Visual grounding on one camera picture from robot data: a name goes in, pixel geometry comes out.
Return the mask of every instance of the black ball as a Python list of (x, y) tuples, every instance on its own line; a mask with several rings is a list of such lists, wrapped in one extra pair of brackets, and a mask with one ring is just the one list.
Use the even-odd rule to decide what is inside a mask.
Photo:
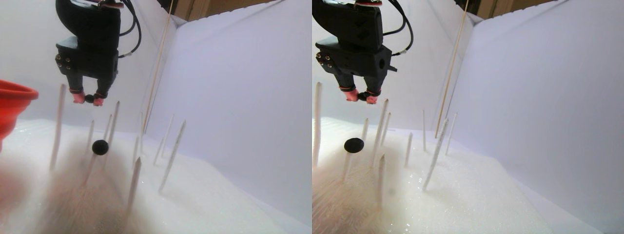
[(109, 151), (109, 144), (105, 140), (96, 140), (91, 146), (94, 154), (105, 155)]
[(347, 150), (347, 152), (352, 153), (352, 154), (362, 151), (363, 148), (364, 148), (364, 141), (359, 138), (351, 138), (347, 140), (346, 142), (344, 142), (344, 149)]
[(86, 96), (84, 96), (84, 101), (87, 103), (93, 103), (93, 100), (95, 99), (93, 98), (93, 95), (91, 94), (87, 94)]

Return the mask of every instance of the wooden skewer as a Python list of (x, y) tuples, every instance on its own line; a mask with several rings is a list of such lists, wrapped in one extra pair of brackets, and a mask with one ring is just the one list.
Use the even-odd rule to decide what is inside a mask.
[(449, 68), (449, 77), (446, 79), (446, 88), (444, 88), (444, 96), (442, 96), (442, 106), (440, 106), (440, 116), (437, 118), (436, 126), (436, 139), (437, 131), (440, 128), (440, 120), (442, 120), (442, 112), (444, 111), (444, 104), (446, 103), (446, 94), (449, 91), (449, 83), (451, 83), (451, 75), (453, 74), (453, 65), (455, 65), (455, 56), (457, 56), (457, 49), (459, 48), (459, 38), (461, 38), (462, 31), (464, 30), (464, 22), (466, 21), (466, 12), (468, 11), (468, 2), (466, 0), (466, 6), (464, 7), (464, 17), (462, 17), (462, 24), (459, 26), (459, 32), (457, 33), (457, 40), (455, 41), (455, 49), (453, 50), (453, 58), (451, 59), (451, 67)]
[(167, 182), (167, 177), (169, 177), (169, 172), (171, 172), (171, 167), (173, 166), (173, 160), (175, 158), (175, 154), (178, 152), (178, 146), (180, 146), (180, 140), (182, 140), (182, 134), (184, 133), (184, 128), (187, 126), (187, 121), (184, 120), (182, 123), (182, 127), (180, 128), (180, 133), (178, 134), (178, 139), (175, 140), (175, 145), (173, 146), (173, 152), (171, 153), (171, 158), (169, 158), (169, 164), (167, 165), (167, 170), (165, 171), (165, 176), (162, 179), (162, 183), (160, 184), (160, 188), (158, 192), (162, 193), (162, 189), (165, 187), (165, 182)]
[(323, 86), (320, 82), (316, 83), (316, 92), (314, 93), (314, 145), (312, 148), (312, 167), (316, 168), (318, 164), (318, 154), (321, 151), (321, 90)]
[(165, 134), (165, 144), (163, 145), (162, 152), (160, 153), (160, 157), (165, 156), (165, 149), (167, 148), (167, 140), (169, 139), (169, 132), (171, 132), (171, 126), (173, 125), (173, 118), (175, 114), (171, 115), (171, 120), (169, 120), (169, 127), (167, 127), (167, 133)]
[[(113, 145), (113, 136), (115, 135), (115, 126), (117, 126), (117, 116), (119, 115), (119, 104), (120, 102), (117, 101), (117, 104), (115, 104), (115, 114), (113, 114), (113, 124), (112, 126), (110, 126), (110, 135), (109, 135), (109, 148), (112, 147)], [(106, 170), (106, 161), (109, 159), (109, 154), (106, 153), (104, 155), (104, 164), (102, 166), (103, 170)]]
[(160, 144), (158, 144), (158, 150), (156, 151), (156, 155), (154, 155), (154, 165), (156, 165), (156, 160), (158, 160), (158, 155), (160, 154), (160, 148), (162, 147), (162, 142), (165, 140), (165, 138), (161, 138), (160, 139)]
[(104, 138), (102, 139), (106, 139), (106, 137), (109, 136), (109, 129), (110, 129), (110, 121), (113, 119), (113, 114), (109, 115), (109, 122), (106, 124), (106, 129), (104, 130)]
[(54, 132), (54, 148), (52, 148), (52, 158), (50, 159), (50, 171), (56, 167), (56, 158), (59, 155), (59, 147), (61, 146), (61, 127), (63, 124), (63, 103), (65, 100), (65, 84), (61, 84), (61, 92), (59, 94), (59, 107), (56, 112), (56, 131)]
[(152, 97), (154, 96), (154, 88), (156, 87), (156, 78), (158, 77), (158, 70), (160, 69), (160, 60), (162, 58), (162, 52), (165, 48), (165, 40), (167, 39), (167, 31), (169, 30), (169, 23), (171, 20), (171, 10), (173, 9), (173, 2), (169, 5), (169, 13), (167, 14), (167, 21), (165, 21), (165, 31), (162, 33), (162, 39), (160, 40), (160, 50), (158, 50), (158, 60), (156, 61), (156, 69), (154, 70), (154, 78), (152, 78), (152, 90), (150, 91), (150, 98), (147, 99), (147, 110), (145, 111), (145, 120), (143, 126), (147, 126), (147, 119), (150, 116), (150, 108), (152, 106)]
[(390, 116), (392, 116), (392, 112), (388, 113), (388, 119), (386, 120), (386, 125), (384, 126), (384, 135), (381, 136), (381, 145), (384, 145), (386, 141), (386, 134), (388, 133), (388, 125), (390, 125)]
[(134, 198), (137, 194), (137, 185), (139, 184), (139, 174), (141, 173), (141, 158), (137, 159), (134, 164), (134, 172), (132, 173), (132, 183), (130, 184), (130, 195), (128, 196), (128, 204), (125, 208), (125, 216), (128, 219), (130, 211), (132, 211), (132, 205), (134, 204)]
[(343, 182), (347, 178), (349, 174), (349, 169), (351, 168), (351, 157), (352, 153), (347, 152), (346, 157), (344, 158), (344, 168), (343, 168)]
[(375, 165), (375, 158), (377, 156), (377, 149), (379, 148), (379, 141), (381, 140), (381, 131), (383, 130), (384, 118), (386, 116), (386, 110), (388, 109), (388, 99), (384, 102), (384, 107), (381, 110), (381, 117), (379, 118), (379, 125), (377, 125), (377, 134), (375, 135), (375, 144), (373, 145), (373, 156), (371, 162), (371, 168)]
[(407, 140), (407, 152), (405, 153), (405, 168), (407, 168), (407, 165), (409, 164), (409, 151), (412, 149), (412, 137), (414, 136), (414, 134), (410, 133), (409, 134), (409, 138)]
[(451, 132), (449, 132), (449, 141), (446, 143), (446, 152), (444, 155), (449, 154), (449, 147), (451, 147), (451, 138), (453, 138), (453, 129), (455, 128), (455, 120), (457, 120), (457, 113), (453, 117), (453, 123), (451, 124)]
[(89, 168), (87, 169), (87, 176), (84, 179), (84, 182), (82, 182), (82, 186), (84, 187), (85, 185), (87, 185), (87, 181), (89, 180), (89, 176), (91, 176), (91, 171), (93, 170), (93, 164), (95, 164), (95, 158), (97, 157), (97, 154), (93, 153), (93, 156), (91, 156), (91, 162), (89, 162)]
[(429, 172), (427, 173), (427, 178), (425, 179), (425, 183), (422, 185), (423, 192), (427, 190), (427, 185), (429, 185), (431, 175), (433, 174), (433, 169), (436, 166), (437, 156), (440, 154), (440, 148), (442, 148), (442, 141), (444, 140), (444, 134), (446, 132), (446, 125), (448, 123), (449, 123), (449, 119), (444, 120), (444, 124), (442, 125), (442, 133), (440, 134), (440, 139), (437, 140), (436, 151), (433, 153), (433, 160), (431, 160), (431, 165), (429, 166)]
[[(141, 119), (139, 120), (140, 124), (142, 123), (141, 120), (143, 120), (143, 112), (141, 112)], [(139, 154), (143, 155), (143, 134), (145, 132), (145, 129), (143, 127), (143, 124), (141, 124), (140, 126), (141, 126), (141, 130), (139, 132), (139, 149), (140, 149)]]
[(137, 161), (137, 151), (139, 150), (139, 136), (134, 140), (134, 153), (132, 154), (132, 165)]
[(364, 120), (364, 129), (362, 130), (362, 141), (366, 142), (366, 134), (368, 134), (368, 118)]

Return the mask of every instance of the white sand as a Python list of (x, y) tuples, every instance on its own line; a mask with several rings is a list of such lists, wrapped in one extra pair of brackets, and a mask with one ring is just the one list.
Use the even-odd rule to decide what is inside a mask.
[[(458, 150), (441, 154), (427, 191), (422, 192), (435, 142), (428, 142), (429, 151), (424, 153), (414, 139), (405, 169), (407, 136), (392, 132), (377, 155), (378, 160), (386, 154), (387, 167), (384, 208), (375, 212), (377, 175), (376, 168), (369, 169), (374, 131), (368, 131), (372, 134), (366, 137), (364, 150), (354, 155), (357, 160), (342, 184), (344, 141), (359, 137), (362, 125), (330, 118), (321, 123), (319, 165), (313, 174), (315, 233), (552, 233), (493, 158)], [(365, 219), (375, 221), (357, 230)], [(347, 223), (356, 228), (341, 229)]]
[[(18, 122), (0, 153), (0, 233), (119, 233), (115, 227), (123, 224), (134, 136), (116, 134), (106, 170), (100, 158), (87, 188), (80, 188), (91, 157), (84, 155), (88, 130), (63, 126), (57, 168), (50, 173), (54, 123)], [(94, 133), (93, 141), (102, 136)], [(159, 194), (168, 155), (153, 166), (156, 147), (145, 145), (127, 233), (285, 233), (202, 160), (178, 154)]]

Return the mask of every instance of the white stick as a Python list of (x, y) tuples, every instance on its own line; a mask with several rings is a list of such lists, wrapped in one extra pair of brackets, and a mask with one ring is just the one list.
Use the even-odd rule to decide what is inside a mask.
[(444, 124), (442, 125), (442, 133), (440, 133), (440, 138), (437, 140), (436, 151), (433, 153), (433, 160), (431, 160), (431, 166), (429, 166), (429, 173), (427, 173), (427, 178), (425, 179), (425, 183), (422, 185), (423, 192), (427, 189), (427, 185), (429, 185), (429, 180), (431, 179), (431, 174), (433, 173), (433, 168), (436, 166), (437, 156), (440, 154), (440, 148), (442, 148), (442, 141), (444, 140), (444, 133), (446, 132), (446, 125), (448, 123), (449, 123), (449, 119), (445, 119)]
[(50, 159), (50, 171), (56, 167), (56, 157), (59, 155), (59, 147), (61, 146), (61, 126), (63, 123), (63, 101), (65, 100), (65, 84), (61, 84), (61, 92), (59, 93), (59, 108), (56, 112), (56, 131), (54, 135), (54, 148), (52, 148), (52, 158)]
[(381, 138), (381, 131), (384, 125), (384, 117), (386, 116), (386, 110), (388, 109), (388, 99), (384, 102), (384, 107), (381, 110), (381, 117), (379, 118), (379, 125), (377, 125), (377, 134), (375, 135), (375, 144), (373, 145), (373, 161), (371, 162), (371, 168), (375, 166), (375, 156), (377, 155), (377, 149), (379, 148), (379, 140)]
[(362, 130), (362, 141), (366, 141), (366, 134), (368, 134), (368, 118), (364, 120), (364, 129)]
[(132, 165), (137, 161), (137, 151), (139, 150), (139, 136), (134, 140), (134, 153), (132, 154)]
[(87, 139), (87, 149), (84, 150), (84, 154), (89, 153), (89, 147), (91, 146), (91, 140), (93, 139), (94, 127), (95, 127), (95, 120), (91, 120), (91, 127), (89, 128), (89, 138)]
[(449, 154), (449, 147), (451, 147), (451, 137), (453, 137), (453, 129), (455, 128), (455, 120), (457, 120), (457, 113), (453, 116), (453, 123), (451, 124), (451, 132), (449, 132), (449, 141), (446, 143), (446, 152), (444, 155)]
[(160, 139), (160, 144), (158, 145), (158, 150), (156, 151), (156, 155), (154, 155), (154, 165), (156, 165), (156, 160), (158, 160), (158, 155), (160, 154), (160, 148), (162, 147), (162, 142), (165, 140), (165, 138), (161, 138)]
[(87, 176), (84, 179), (84, 182), (82, 182), (82, 186), (87, 185), (87, 181), (89, 180), (89, 176), (91, 176), (91, 170), (93, 170), (93, 164), (95, 163), (96, 157), (97, 154), (93, 153), (93, 156), (91, 156), (91, 162), (89, 162), (89, 168), (87, 169)]
[(139, 145), (140, 145), (140, 155), (143, 155), (143, 133), (145, 132), (145, 127), (143, 126), (143, 112), (141, 112), (141, 119), (139, 119), (139, 124), (141, 126), (141, 132), (139, 132)]
[(126, 218), (132, 210), (132, 204), (134, 204), (134, 197), (137, 194), (137, 185), (139, 184), (139, 174), (141, 173), (141, 158), (137, 159), (134, 163), (134, 173), (132, 174), (132, 183), (130, 184), (130, 195), (128, 196), (128, 207), (125, 209)]
[(347, 152), (346, 157), (344, 158), (344, 168), (343, 168), (343, 182), (347, 178), (349, 174), (349, 169), (351, 168), (351, 157), (352, 153)]
[(314, 93), (314, 145), (312, 148), (312, 167), (316, 168), (318, 164), (318, 154), (321, 150), (321, 89), (320, 82), (316, 83), (316, 92)]
[(390, 125), (390, 116), (392, 113), (388, 113), (388, 119), (386, 120), (386, 125), (384, 126), (384, 135), (381, 136), (381, 145), (384, 145), (386, 141), (386, 134), (388, 133), (388, 125)]
[(165, 144), (162, 147), (162, 152), (160, 153), (161, 157), (165, 156), (165, 149), (167, 148), (167, 140), (169, 139), (169, 132), (171, 131), (171, 126), (173, 124), (173, 118), (175, 117), (175, 114), (171, 115), (171, 120), (169, 120), (169, 127), (167, 128), (167, 133), (165, 134)]
[(384, 175), (386, 174), (386, 155), (379, 159), (379, 175), (377, 177), (377, 204), (383, 208), (384, 203)]
[(178, 152), (178, 146), (180, 145), (180, 140), (182, 140), (182, 134), (184, 133), (184, 128), (187, 126), (187, 121), (184, 120), (182, 123), (182, 127), (180, 128), (180, 133), (178, 134), (178, 139), (175, 140), (175, 145), (173, 146), (173, 152), (171, 153), (171, 158), (169, 158), (169, 164), (167, 165), (167, 170), (165, 171), (165, 176), (162, 179), (162, 183), (160, 184), (159, 192), (162, 192), (162, 189), (165, 187), (165, 182), (167, 182), (167, 177), (169, 176), (169, 172), (171, 172), (171, 166), (173, 166), (173, 159), (175, 158), (175, 153)]
[(405, 153), (405, 168), (407, 168), (407, 165), (409, 163), (409, 151), (412, 149), (412, 137), (414, 136), (414, 134), (409, 133), (409, 138), (407, 140), (407, 152)]
[(108, 136), (109, 136), (110, 121), (111, 121), (112, 119), (113, 119), (113, 114), (110, 114), (110, 115), (109, 115), (109, 122), (108, 122), (108, 124), (106, 124), (106, 130), (104, 130), (104, 138), (103, 138), (103, 139), (106, 139), (106, 137), (108, 137)]
[[(113, 136), (115, 135), (115, 126), (117, 125), (117, 115), (119, 114), (119, 101), (117, 101), (117, 104), (115, 105), (115, 114), (113, 114), (113, 124), (112, 126), (110, 126), (110, 135), (109, 135), (109, 149), (112, 147), (113, 145)], [(104, 164), (102, 166), (103, 170), (106, 169), (106, 161), (109, 159), (109, 153), (107, 152), (104, 155)]]
[(427, 151), (427, 140), (425, 137), (425, 110), (422, 110), (422, 151)]

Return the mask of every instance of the white panel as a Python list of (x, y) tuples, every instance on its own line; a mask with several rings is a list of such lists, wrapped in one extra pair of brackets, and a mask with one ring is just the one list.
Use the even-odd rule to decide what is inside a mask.
[(182, 25), (148, 129), (160, 139), (186, 119), (183, 154), (309, 226), (310, 12), (277, 1)]
[[(156, 0), (133, 1), (143, 30), (143, 41), (135, 54), (119, 60), (119, 74), (105, 100), (103, 107), (90, 104), (73, 104), (66, 95), (64, 123), (88, 126), (95, 119), (95, 128), (103, 129), (115, 102), (121, 101), (117, 129), (139, 129), (139, 110), (146, 99), (145, 90), (152, 79), (153, 64), (164, 28), (166, 12)], [(54, 57), (58, 53), (55, 44), (72, 36), (59, 20), (55, 1), (5, 0), (0, 15), (0, 79), (17, 82), (39, 91), (39, 99), (20, 115), (20, 119), (56, 119), (59, 86), (67, 83)], [(122, 10), (122, 31), (130, 28), (132, 15)], [(170, 28), (169, 34), (175, 34)], [(120, 38), (119, 52), (129, 52), (137, 43), (138, 30)], [(84, 78), (87, 94), (97, 88), (96, 80)]]
[[(396, 67), (398, 72), (388, 72), (381, 88), (382, 94), (379, 96), (381, 101), (378, 103), (382, 103), (384, 99), (389, 99), (389, 111), (401, 109), (400, 112), (392, 114), (390, 127), (421, 129), (421, 110), (425, 109), (426, 127), (435, 129), (457, 32), (464, 11), (452, 0), (399, 2), (414, 29), (414, 45), (407, 54), (392, 57), (391, 65)], [(384, 32), (395, 30), (401, 26), (401, 15), (389, 2), (381, 7), (381, 14)], [(315, 22), (312, 32), (315, 42), (331, 35)], [(448, 97), (451, 96), (454, 81), (460, 71), (463, 51), (468, 45), (471, 32), (472, 21), (467, 18)], [(384, 37), (384, 45), (393, 52), (405, 49), (408, 44), (409, 31), (407, 26), (400, 33)], [(311, 46), (316, 53), (318, 49), (313, 44)], [(334, 76), (325, 72), (318, 65), (313, 55), (310, 56), (310, 59), (313, 63), (313, 82), (324, 84), (321, 104), (322, 116), (355, 123), (363, 123), (365, 118), (369, 118), (370, 123), (379, 121), (381, 105), (368, 105), (361, 101), (356, 103), (345, 101), (344, 94), (338, 89), (338, 83)], [(362, 77), (355, 77), (355, 83), (359, 92), (366, 90), (366, 84)]]
[(452, 105), (456, 140), (605, 233), (624, 232), (618, 22), (617, 0), (559, 1), (483, 21)]

